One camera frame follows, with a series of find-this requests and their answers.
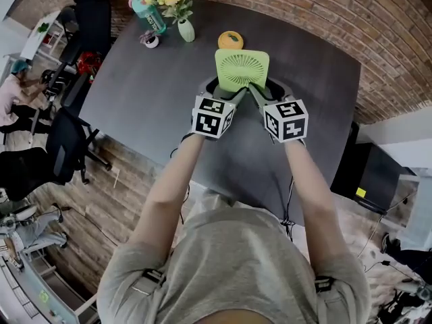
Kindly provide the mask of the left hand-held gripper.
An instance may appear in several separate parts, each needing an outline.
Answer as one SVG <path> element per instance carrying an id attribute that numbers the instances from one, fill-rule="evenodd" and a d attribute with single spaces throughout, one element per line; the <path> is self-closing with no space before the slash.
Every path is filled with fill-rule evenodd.
<path id="1" fill-rule="evenodd" d="M 230 127 L 248 88 L 235 92 L 231 100 L 228 99 L 231 93 L 220 88 L 218 78 L 208 80 L 201 88 L 203 91 L 196 96 L 192 109 L 191 132 L 217 140 Z"/>

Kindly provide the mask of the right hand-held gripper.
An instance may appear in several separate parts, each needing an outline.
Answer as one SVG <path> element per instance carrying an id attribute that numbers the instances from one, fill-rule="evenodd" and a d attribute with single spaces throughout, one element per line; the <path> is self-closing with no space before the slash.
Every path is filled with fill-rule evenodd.
<path id="1" fill-rule="evenodd" d="M 259 109 L 263 109 L 264 126 L 272 139 L 285 143 L 299 140 L 307 135 L 309 115 L 301 99 L 296 99 L 292 89 L 280 81 L 268 79 L 265 87 L 272 101 L 257 85 L 249 91 Z"/>

